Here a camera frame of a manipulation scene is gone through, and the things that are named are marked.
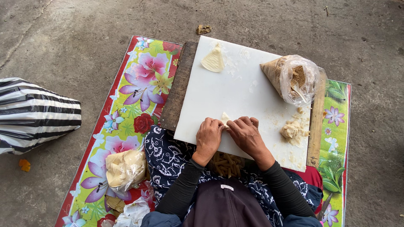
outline person's right hand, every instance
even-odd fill
[[[229,120],[227,126],[230,128],[226,131],[237,146],[251,156],[262,171],[269,169],[275,163],[275,158],[259,134],[256,118],[240,117],[234,121]]]

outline black and white striped bag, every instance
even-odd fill
[[[21,78],[0,79],[0,154],[22,154],[81,125],[80,102]]]

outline navy floral fabric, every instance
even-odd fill
[[[154,196],[156,198],[156,207],[181,174],[181,171],[196,149],[195,145],[175,140],[173,136],[174,133],[172,131],[154,125],[145,138],[146,159],[149,164],[151,185],[154,188]],[[268,185],[264,184],[262,178],[259,177],[259,170],[249,170],[249,172],[241,170],[241,172],[242,177],[239,179],[240,182],[249,188],[250,192],[257,198],[268,220],[274,227],[283,226],[283,217],[276,207]],[[322,195],[321,189],[307,184],[295,173],[287,170],[285,170],[285,173],[291,178],[312,210],[315,211],[320,204]],[[214,179],[222,179],[222,177],[205,169],[199,178],[199,183]]]

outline plastic bag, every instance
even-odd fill
[[[324,69],[299,55],[283,56],[260,66],[283,100],[297,107],[310,105],[316,90],[322,87],[320,83],[327,83]],[[299,66],[303,68],[304,77],[300,77],[303,74],[299,74],[296,70]],[[292,79],[295,80],[292,84],[298,82],[299,90],[307,102],[292,89]]]
[[[79,101],[21,78],[0,79],[0,154],[23,154],[80,125]]]
[[[131,204],[125,205],[124,212],[116,219],[114,227],[140,227],[142,220],[150,208],[142,197]]]
[[[145,179],[145,152],[128,150],[110,154],[105,158],[109,187],[116,193],[126,196],[127,191]]]

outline dough scraps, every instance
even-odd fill
[[[280,129],[280,134],[285,137],[285,139],[292,145],[300,147],[300,142],[304,137],[309,136],[310,131],[305,131],[303,125],[298,121],[289,120]]]
[[[105,158],[110,187],[139,183],[145,178],[146,158],[143,151],[128,150]]]
[[[202,59],[201,64],[203,67],[213,72],[220,72],[225,68],[219,43]]]
[[[227,116],[226,112],[223,112],[222,118],[220,118],[220,121],[223,122],[223,124],[225,124],[226,129],[230,128],[230,127],[227,126],[227,124],[226,124],[227,121],[229,121],[229,120],[230,120],[229,116]]]

